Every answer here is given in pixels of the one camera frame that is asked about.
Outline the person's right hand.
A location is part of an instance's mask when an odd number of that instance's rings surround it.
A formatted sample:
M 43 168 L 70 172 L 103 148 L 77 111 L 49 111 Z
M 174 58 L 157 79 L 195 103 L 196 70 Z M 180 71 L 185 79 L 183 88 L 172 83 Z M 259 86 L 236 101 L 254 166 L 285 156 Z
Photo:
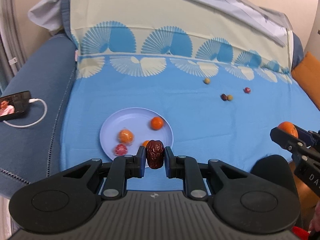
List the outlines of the person's right hand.
M 315 207 L 313 218 L 310 221 L 309 231 L 315 231 L 315 232 L 320 231 L 320 200 L 318 201 Z

